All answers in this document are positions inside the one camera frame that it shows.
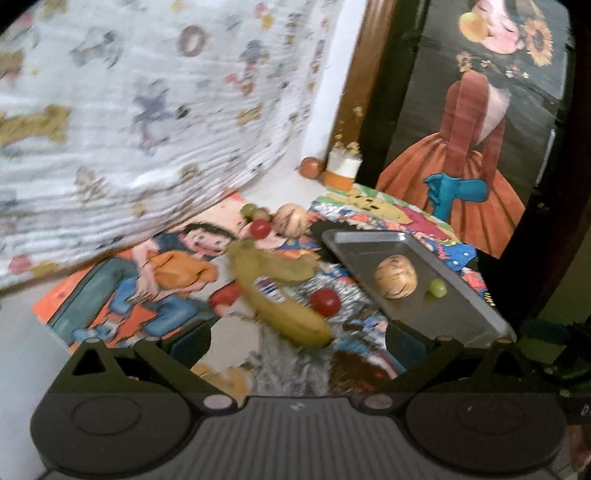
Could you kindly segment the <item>striped pepino melon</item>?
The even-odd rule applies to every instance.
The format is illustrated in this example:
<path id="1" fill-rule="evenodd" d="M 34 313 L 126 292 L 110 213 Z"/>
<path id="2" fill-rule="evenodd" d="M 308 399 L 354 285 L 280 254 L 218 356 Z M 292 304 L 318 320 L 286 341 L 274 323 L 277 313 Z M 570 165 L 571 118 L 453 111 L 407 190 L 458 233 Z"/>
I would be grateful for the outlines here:
<path id="1" fill-rule="evenodd" d="M 387 257 L 377 266 L 375 280 L 380 293 L 394 300 L 409 297 L 418 287 L 414 265 L 400 254 Z"/>
<path id="2" fill-rule="evenodd" d="M 285 204 L 273 214 L 271 224 L 273 230 L 283 237 L 301 237 L 308 229 L 307 210 L 297 204 Z"/>

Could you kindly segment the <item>red cherry tomato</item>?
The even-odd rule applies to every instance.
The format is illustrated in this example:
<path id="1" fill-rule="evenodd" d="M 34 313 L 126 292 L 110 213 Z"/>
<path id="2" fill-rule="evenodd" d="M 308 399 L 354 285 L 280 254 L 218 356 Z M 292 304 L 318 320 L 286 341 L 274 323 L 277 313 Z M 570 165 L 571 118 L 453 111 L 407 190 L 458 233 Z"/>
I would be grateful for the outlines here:
<path id="1" fill-rule="evenodd" d="M 253 220 L 249 224 L 249 236 L 256 240 L 266 239 L 272 230 L 270 222 L 263 219 Z"/>
<path id="2" fill-rule="evenodd" d="M 321 314 L 325 318 L 332 317 L 341 310 L 341 298 L 334 290 L 329 288 L 322 288 L 311 294 L 310 299 L 311 308 Z"/>

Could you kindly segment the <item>yellow banana with sticker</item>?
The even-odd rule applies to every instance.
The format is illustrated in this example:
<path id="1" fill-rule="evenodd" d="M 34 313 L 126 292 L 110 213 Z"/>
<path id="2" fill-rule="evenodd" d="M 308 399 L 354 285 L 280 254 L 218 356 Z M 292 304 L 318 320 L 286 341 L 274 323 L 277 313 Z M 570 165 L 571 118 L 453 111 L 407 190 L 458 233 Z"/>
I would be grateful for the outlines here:
<path id="1" fill-rule="evenodd" d="M 322 315 L 298 303 L 286 290 L 315 277 L 318 262 L 314 258 L 286 258 L 257 248 L 250 239 L 231 242 L 226 258 L 246 303 L 263 323 L 304 347 L 324 347 L 334 340 Z"/>

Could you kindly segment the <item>brown longan fruit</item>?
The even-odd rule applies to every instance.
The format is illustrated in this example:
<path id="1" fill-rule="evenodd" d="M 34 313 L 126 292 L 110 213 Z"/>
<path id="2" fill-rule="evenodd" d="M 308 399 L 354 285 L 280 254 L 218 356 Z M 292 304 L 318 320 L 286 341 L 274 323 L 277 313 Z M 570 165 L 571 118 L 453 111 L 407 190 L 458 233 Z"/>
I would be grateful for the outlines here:
<path id="1" fill-rule="evenodd" d="M 259 207 L 252 213 L 252 222 L 264 221 L 270 223 L 271 219 L 273 219 L 273 215 L 270 213 L 269 209 L 264 207 Z"/>
<path id="2" fill-rule="evenodd" d="M 242 209 L 240 209 L 240 214 L 242 215 L 243 218 L 245 218 L 245 220 L 249 221 L 249 220 L 252 220 L 252 216 L 253 216 L 254 212 L 256 212 L 256 210 L 257 210 L 256 204 L 249 203 L 249 204 L 245 204 L 242 206 Z"/>

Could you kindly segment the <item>green grape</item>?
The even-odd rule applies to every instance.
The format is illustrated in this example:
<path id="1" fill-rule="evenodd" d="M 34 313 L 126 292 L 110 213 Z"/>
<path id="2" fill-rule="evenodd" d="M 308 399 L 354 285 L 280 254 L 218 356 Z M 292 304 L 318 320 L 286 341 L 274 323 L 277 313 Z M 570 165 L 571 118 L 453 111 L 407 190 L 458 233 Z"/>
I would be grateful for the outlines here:
<path id="1" fill-rule="evenodd" d="M 434 279 L 430 282 L 429 292 L 435 298 L 441 299 L 448 293 L 447 284 L 442 279 Z"/>

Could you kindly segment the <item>colourful anime collage paper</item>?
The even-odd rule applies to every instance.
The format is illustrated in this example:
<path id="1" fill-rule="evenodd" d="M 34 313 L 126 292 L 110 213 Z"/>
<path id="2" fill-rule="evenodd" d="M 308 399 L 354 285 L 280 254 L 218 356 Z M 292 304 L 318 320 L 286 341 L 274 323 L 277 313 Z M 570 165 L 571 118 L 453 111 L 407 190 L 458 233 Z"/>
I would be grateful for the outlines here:
<path id="1" fill-rule="evenodd" d="M 193 373 L 238 402 L 250 394 L 358 394 L 376 390 L 396 377 L 403 368 L 386 349 L 387 318 L 322 245 L 322 232 L 339 228 L 409 233 L 479 295 L 487 294 L 477 271 L 475 248 L 457 242 L 450 228 L 418 208 L 405 205 L 402 209 L 411 224 L 390 221 L 377 209 L 364 211 L 328 193 L 311 202 L 308 232 L 303 237 L 274 236 L 260 242 L 260 247 L 278 256 L 304 257 L 317 263 L 314 279 L 290 289 L 298 302 L 307 303 L 322 288 L 339 296 L 341 308 L 328 319 L 335 340 L 322 349 L 298 347 L 264 326 L 236 288 L 228 259 L 212 259 L 219 278 L 201 295 L 211 301 L 220 318 L 211 329 L 211 349 L 192 367 Z"/>

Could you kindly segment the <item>metal tray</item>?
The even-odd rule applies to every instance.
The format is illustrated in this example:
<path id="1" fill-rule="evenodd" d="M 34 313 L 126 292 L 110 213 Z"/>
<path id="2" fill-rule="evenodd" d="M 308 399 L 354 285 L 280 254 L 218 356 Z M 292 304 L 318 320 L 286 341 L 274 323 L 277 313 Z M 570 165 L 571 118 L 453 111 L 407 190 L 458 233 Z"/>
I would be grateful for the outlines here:
<path id="1" fill-rule="evenodd" d="M 516 339 L 512 327 L 461 277 L 408 233 L 328 230 L 325 246 L 392 321 L 435 339 L 451 336 L 467 347 L 486 348 L 500 338 Z M 377 266 L 387 257 L 404 255 L 414 265 L 418 287 L 407 298 L 385 298 L 377 287 Z M 430 282 L 442 279 L 448 293 L 438 299 Z"/>

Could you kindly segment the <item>anime boys drawing paper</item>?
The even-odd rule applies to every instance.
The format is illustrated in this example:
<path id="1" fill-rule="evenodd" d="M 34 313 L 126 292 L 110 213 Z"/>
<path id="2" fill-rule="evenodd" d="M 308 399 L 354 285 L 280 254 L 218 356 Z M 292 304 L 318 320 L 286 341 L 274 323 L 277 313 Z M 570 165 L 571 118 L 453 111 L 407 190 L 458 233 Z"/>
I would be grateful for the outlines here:
<path id="1" fill-rule="evenodd" d="M 97 338 L 132 344 L 197 320 L 245 312 L 225 249 L 242 237 L 239 194 L 53 287 L 33 307 L 68 347 Z"/>

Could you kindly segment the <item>winnie pooh drawing paper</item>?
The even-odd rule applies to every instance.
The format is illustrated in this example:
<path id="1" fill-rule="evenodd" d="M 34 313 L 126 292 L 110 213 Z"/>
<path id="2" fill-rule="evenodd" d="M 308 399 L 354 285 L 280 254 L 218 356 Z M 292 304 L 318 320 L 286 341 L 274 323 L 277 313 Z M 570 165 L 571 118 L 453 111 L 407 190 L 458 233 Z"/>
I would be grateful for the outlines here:
<path id="1" fill-rule="evenodd" d="M 369 216 L 408 227 L 414 232 L 430 235 L 445 245 L 460 242 L 452 227 L 446 222 L 415 205 L 369 187 L 355 184 L 348 192 L 329 188 L 324 198 L 348 205 Z"/>

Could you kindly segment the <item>orange white jar with flowers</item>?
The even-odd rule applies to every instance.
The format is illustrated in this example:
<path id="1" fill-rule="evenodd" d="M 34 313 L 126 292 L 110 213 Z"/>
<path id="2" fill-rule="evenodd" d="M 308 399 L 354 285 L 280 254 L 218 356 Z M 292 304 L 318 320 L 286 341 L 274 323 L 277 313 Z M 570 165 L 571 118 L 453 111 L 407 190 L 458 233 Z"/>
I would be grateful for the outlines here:
<path id="1" fill-rule="evenodd" d="M 341 141 L 335 142 L 329 151 L 327 166 L 325 167 L 325 187 L 348 192 L 353 188 L 356 174 L 363 162 L 358 142 L 345 145 Z"/>

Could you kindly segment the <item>brown round ornament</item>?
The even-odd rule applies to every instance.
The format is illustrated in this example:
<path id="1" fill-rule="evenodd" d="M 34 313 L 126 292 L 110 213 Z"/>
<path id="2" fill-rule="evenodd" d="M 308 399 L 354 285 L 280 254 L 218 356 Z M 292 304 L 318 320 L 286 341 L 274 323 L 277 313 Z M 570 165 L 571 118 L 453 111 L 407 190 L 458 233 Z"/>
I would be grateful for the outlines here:
<path id="1" fill-rule="evenodd" d="M 304 178 L 311 180 L 317 179 L 324 172 L 325 163 L 315 157 L 305 157 L 301 160 L 301 164 L 298 167 L 298 173 Z"/>

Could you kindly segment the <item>white cartoon print cloth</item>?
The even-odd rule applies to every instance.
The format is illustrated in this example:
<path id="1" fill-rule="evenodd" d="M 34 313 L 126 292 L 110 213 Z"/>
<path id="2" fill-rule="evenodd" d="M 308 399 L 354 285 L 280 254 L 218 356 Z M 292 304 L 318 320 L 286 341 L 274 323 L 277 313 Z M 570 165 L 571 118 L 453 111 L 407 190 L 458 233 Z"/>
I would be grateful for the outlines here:
<path id="1" fill-rule="evenodd" d="M 5 1 L 1 284 L 158 232 L 286 154 L 338 1 Z"/>

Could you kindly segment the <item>girl orange dress painting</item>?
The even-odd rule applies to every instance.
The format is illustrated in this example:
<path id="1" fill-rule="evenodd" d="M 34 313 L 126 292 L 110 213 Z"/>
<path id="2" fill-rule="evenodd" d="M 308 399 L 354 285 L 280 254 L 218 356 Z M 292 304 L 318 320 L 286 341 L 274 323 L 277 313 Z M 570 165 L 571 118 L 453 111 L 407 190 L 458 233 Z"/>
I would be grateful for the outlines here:
<path id="1" fill-rule="evenodd" d="M 525 212 L 565 95 L 557 1 L 432 1 L 380 191 L 500 257 Z"/>

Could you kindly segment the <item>brown wooden post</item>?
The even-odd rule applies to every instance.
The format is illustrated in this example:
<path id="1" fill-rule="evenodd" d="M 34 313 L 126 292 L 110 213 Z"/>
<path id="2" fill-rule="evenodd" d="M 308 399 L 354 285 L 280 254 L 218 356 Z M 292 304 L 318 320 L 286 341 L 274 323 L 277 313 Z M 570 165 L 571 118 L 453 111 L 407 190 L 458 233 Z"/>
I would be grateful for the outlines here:
<path id="1" fill-rule="evenodd" d="M 337 142 L 348 145 L 359 141 L 397 6 L 398 1 L 394 0 L 370 0 L 366 6 L 329 148 Z"/>

